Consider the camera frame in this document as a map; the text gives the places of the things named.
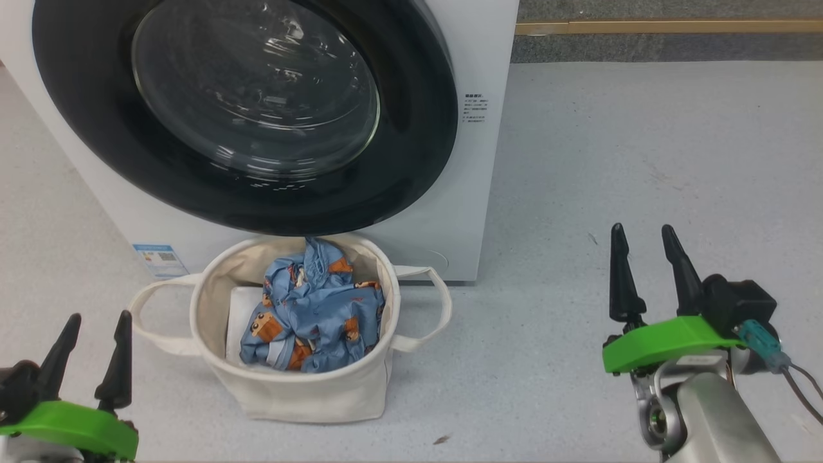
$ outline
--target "sticker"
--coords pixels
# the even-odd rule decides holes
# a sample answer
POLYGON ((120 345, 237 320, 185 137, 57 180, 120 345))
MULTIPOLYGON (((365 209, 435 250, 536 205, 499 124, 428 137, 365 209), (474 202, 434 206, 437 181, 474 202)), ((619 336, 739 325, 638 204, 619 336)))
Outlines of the sticker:
POLYGON ((188 275, 180 258, 168 245, 132 245, 155 278, 177 278, 188 275))
POLYGON ((678 365, 714 365, 723 360, 722 355, 686 355, 680 357, 678 365))
POLYGON ((482 93, 467 93, 463 98, 462 122, 486 122, 489 113, 489 99, 482 93))

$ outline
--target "white washing machine body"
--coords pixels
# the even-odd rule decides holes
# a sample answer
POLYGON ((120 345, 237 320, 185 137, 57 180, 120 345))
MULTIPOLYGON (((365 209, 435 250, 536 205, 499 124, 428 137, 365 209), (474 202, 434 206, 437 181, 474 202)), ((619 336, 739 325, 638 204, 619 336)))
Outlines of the white washing machine body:
MULTIPOLYGON (((446 280, 472 281, 480 261, 518 0, 425 4, 453 70, 458 107, 453 149, 422 196, 359 232, 393 262, 428 265, 446 280)), ((194 273, 229 246, 255 235, 195 217, 146 193, 78 137, 42 79, 32 40, 34 10, 34 0, 0 0, 0 60, 126 240, 133 246, 170 246, 194 273)))

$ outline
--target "front-load washing machine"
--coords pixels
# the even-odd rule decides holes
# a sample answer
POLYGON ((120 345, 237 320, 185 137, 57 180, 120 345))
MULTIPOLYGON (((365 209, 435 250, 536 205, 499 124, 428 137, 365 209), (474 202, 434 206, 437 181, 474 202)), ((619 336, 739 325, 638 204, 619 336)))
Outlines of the front-load washing machine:
POLYGON ((358 231, 477 277, 518 0, 0 0, 0 60, 159 278, 358 231))

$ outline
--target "blue connector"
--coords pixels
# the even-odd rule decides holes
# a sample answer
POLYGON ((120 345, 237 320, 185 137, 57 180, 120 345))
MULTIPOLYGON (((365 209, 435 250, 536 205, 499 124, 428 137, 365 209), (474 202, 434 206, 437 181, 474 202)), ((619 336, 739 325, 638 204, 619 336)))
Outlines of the blue connector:
POLYGON ((749 349, 763 358, 770 372, 778 375, 791 367, 792 359, 780 349, 780 342, 760 323, 746 320, 736 326, 734 332, 749 349))

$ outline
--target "basket handle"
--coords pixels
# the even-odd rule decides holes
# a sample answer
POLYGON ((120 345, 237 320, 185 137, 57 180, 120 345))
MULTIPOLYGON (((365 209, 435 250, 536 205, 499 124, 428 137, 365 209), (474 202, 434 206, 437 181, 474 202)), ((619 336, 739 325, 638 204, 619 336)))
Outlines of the basket handle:
POLYGON ((202 274, 192 274, 171 280, 152 283, 141 289, 140 292, 138 292, 132 299, 132 302, 128 305, 128 311, 132 312, 132 327, 134 330, 137 331, 137 333, 142 337, 150 340, 155 346, 165 350, 168 353, 172 353, 174 355, 199 356, 200 350, 192 338, 164 336, 162 334, 152 333, 146 330, 143 326, 143 320, 140 317, 140 312, 143 311, 143 306, 146 305, 146 302, 149 300, 151 295, 158 289, 171 284, 179 286, 195 286, 200 283, 201 280, 202 274))
POLYGON ((392 337, 391 348, 399 350, 400 352, 414 352, 421 348, 423 344, 429 342, 432 338, 438 335, 440 331, 443 331, 446 325, 448 325, 452 320, 452 296, 449 294, 449 288, 446 287, 446 283, 431 267, 407 267, 406 265, 395 265, 394 270, 398 277, 411 277, 413 275, 426 274, 426 276, 431 279, 431 282, 435 284, 435 288, 437 288, 440 293, 440 301, 443 304, 442 311, 440 312, 440 322, 437 324, 437 328, 435 328, 435 330, 428 335, 422 338, 409 338, 407 336, 396 334, 392 337))

